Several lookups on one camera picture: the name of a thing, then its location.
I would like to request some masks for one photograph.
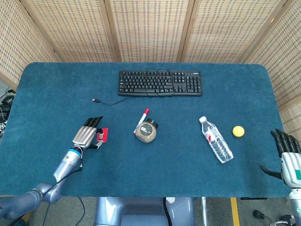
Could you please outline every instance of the robotic hand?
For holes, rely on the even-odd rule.
[[[271,131],[276,142],[276,147],[281,160],[281,173],[268,170],[260,165],[263,172],[269,176],[282,179],[286,185],[291,187],[289,194],[296,225],[301,226],[301,148],[299,142],[293,136],[276,129]]]
[[[54,203],[61,197],[61,192],[66,178],[75,172],[82,170],[83,151],[88,148],[98,149],[103,141],[93,145],[92,140],[98,132],[102,138],[103,130],[97,129],[99,121],[103,117],[89,118],[85,124],[79,129],[73,139],[73,147],[68,150],[57,167],[53,176],[56,183],[53,185],[41,183],[31,191],[11,199],[5,199],[0,202],[0,218],[15,219],[23,214],[26,214],[36,209],[41,201]],[[79,169],[74,170],[74,167],[80,162]]]

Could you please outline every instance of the table surface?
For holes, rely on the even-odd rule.
[[[135,97],[114,106],[120,70],[201,71],[201,97]],[[145,108],[158,124],[145,144],[133,135]],[[67,180],[67,196],[280,197],[289,189],[265,175],[280,170],[269,131],[282,129],[268,72],[261,65],[189,63],[33,63],[22,75],[0,145],[1,195],[55,182],[80,126],[103,115],[108,142],[86,150],[83,171]],[[221,164],[201,133],[199,117],[218,127],[234,154]],[[232,135],[245,128],[241,138]]]

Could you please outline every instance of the round container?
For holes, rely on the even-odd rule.
[[[136,137],[145,143],[149,143],[155,139],[157,128],[158,124],[153,119],[148,118],[137,126]]]

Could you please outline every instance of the white robotic hand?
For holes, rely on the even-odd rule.
[[[281,160],[281,173],[268,170],[263,165],[260,168],[269,176],[282,179],[292,192],[289,194],[296,225],[301,226],[301,148],[293,136],[276,129],[271,131],[276,142],[277,151]]]
[[[82,150],[87,148],[97,149],[98,147],[91,143],[96,132],[102,133],[102,129],[96,128],[102,118],[102,116],[98,118],[89,118],[75,135],[73,139],[74,146],[80,147]]]

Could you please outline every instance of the red object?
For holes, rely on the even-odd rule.
[[[108,139],[108,128],[103,128],[103,133],[102,134],[98,133],[96,140],[97,142],[102,140],[104,143],[107,143],[107,139]]]

